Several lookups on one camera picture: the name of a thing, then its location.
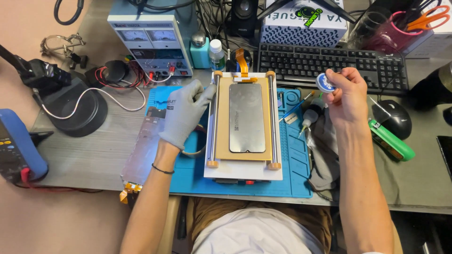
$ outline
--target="black speaker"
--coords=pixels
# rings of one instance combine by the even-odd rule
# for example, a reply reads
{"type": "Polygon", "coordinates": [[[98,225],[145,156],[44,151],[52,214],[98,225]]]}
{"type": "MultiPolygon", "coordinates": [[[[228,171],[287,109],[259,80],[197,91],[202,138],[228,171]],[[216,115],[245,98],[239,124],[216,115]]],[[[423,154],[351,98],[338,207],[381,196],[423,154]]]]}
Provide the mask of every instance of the black speaker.
{"type": "Polygon", "coordinates": [[[259,0],[232,0],[230,25],[232,35],[254,36],[258,4],[259,0]]]}

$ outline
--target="phone screen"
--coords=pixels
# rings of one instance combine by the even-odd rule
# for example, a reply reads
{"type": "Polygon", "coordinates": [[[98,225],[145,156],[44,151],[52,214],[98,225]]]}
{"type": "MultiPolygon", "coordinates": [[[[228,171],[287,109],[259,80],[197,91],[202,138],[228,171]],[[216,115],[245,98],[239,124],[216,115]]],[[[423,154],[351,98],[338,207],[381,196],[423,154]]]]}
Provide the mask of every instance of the phone screen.
{"type": "Polygon", "coordinates": [[[444,162],[446,163],[447,170],[452,179],[451,166],[452,166],[452,136],[438,136],[439,149],[443,155],[444,162]]]}

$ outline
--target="blue silicone repair mat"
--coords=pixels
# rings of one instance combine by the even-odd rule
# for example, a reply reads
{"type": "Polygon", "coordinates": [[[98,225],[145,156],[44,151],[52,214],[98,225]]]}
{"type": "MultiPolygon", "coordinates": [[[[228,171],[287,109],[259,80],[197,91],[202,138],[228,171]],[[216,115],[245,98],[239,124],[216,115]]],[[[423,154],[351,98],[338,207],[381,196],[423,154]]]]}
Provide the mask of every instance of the blue silicone repair mat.
{"type": "MultiPolygon", "coordinates": [[[[166,108],[168,96],[172,91],[179,88],[181,86],[159,86],[151,89],[146,112],[150,106],[159,109],[166,108]]],[[[280,118],[300,101],[300,91],[284,88],[278,88],[277,91],[284,93],[283,104],[278,108],[280,118]]],[[[212,179],[203,177],[204,156],[190,159],[184,155],[179,155],[174,166],[175,173],[169,192],[311,198],[312,190],[307,182],[311,173],[305,135],[303,134],[298,139],[302,115],[300,110],[296,110],[296,112],[299,117],[298,120],[290,125],[287,125],[284,121],[279,124],[283,166],[282,181],[255,182],[254,184],[245,184],[245,181],[239,181],[238,184],[216,183],[212,179]]],[[[207,125],[207,114],[208,110],[200,121],[200,124],[204,126],[207,125]]],[[[197,146],[201,144],[203,146],[205,142],[204,137],[198,143],[197,132],[192,132],[185,142],[185,150],[195,152],[197,146]]]]}

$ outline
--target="forearm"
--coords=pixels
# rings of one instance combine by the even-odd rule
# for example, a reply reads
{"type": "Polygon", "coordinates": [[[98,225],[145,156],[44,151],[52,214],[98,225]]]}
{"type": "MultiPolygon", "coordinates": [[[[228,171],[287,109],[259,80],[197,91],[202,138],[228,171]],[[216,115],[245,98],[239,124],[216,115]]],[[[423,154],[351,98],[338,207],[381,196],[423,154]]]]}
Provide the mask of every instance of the forearm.
{"type": "Polygon", "coordinates": [[[340,216],[350,254],[392,254],[392,220],[381,190],[366,123],[337,133],[341,174],[340,216]]]}
{"type": "MultiPolygon", "coordinates": [[[[154,165],[163,171],[173,171],[180,150],[160,140],[154,165]]],[[[165,227],[171,174],[152,169],[140,191],[127,224],[121,244],[121,254],[156,253],[165,227]]]]}

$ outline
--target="hand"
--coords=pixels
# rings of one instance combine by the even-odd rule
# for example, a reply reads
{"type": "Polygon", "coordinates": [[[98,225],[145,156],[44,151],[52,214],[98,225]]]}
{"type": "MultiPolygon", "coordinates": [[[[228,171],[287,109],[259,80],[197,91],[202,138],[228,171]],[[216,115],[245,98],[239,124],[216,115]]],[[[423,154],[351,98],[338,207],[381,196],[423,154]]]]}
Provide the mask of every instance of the hand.
{"type": "Polygon", "coordinates": [[[184,150],[185,140],[199,123],[216,92],[216,85],[204,90],[199,80],[173,91],[167,100],[165,129],[159,133],[160,138],[184,150]]]}
{"type": "Polygon", "coordinates": [[[323,93],[330,118],[337,131],[367,124],[367,85],[356,68],[343,68],[340,73],[326,70],[326,77],[336,86],[333,93],[323,93]]]}

